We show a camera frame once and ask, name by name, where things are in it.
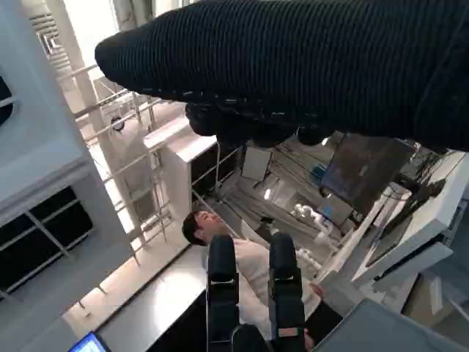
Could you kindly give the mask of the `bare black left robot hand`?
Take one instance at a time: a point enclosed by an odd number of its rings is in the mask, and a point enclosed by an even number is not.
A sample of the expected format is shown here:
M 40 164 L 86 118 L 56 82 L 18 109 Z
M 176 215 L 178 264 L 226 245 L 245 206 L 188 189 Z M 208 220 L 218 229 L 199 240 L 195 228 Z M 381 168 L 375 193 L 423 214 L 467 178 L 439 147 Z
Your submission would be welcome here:
M 270 242 L 268 312 L 275 351 L 304 351 L 302 280 L 288 234 Z M 206 287 L 207 351 L 269 351 L 254 325 L 240 322 L 239 274 L 229 235 L 216 235 L 209 246 Z

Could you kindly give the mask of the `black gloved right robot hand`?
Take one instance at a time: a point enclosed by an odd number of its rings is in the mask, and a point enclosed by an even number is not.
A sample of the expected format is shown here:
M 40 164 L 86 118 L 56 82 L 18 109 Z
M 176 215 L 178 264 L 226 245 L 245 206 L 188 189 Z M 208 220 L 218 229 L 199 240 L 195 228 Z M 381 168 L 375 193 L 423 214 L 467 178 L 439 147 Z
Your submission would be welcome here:
M 104 39 L 95 60 L 224 144 L 340 131 L 468 149 L 466 1 L 198 1 Z

